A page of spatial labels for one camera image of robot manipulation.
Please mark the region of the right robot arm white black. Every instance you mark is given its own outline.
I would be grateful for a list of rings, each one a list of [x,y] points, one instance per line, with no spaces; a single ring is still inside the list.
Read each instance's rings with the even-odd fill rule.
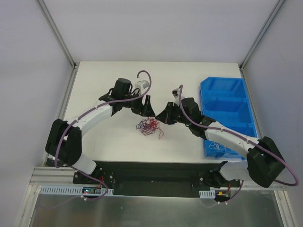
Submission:
[[[241,162],[224,161],[211,171],[205,182],[212,187],[225,186],[231,180],[251,179],[257,185],[268,188],[285,168],[285,161],[271,138],[258,139],[223,126],[201,114],[192,97],[167,103],[156,119],[167,125],[182,123],[195,136],[224,145],[246,159]]]

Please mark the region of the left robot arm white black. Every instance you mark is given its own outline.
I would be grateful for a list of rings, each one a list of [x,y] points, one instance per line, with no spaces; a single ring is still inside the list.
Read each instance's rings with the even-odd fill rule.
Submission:
[[[150,84],[141,80],[134,85],[131,81],[119,78],[114,87],[102,95],[98,101],[80,115],[68,121],[57,119],[53,122],[46,152],[64,164],[84,172],[84,179],[95,184],[100,179],[97,163],[82,153],[82,137],[99,122],[113,116],[123,108],[134,114],[154,117],[147,91]]]

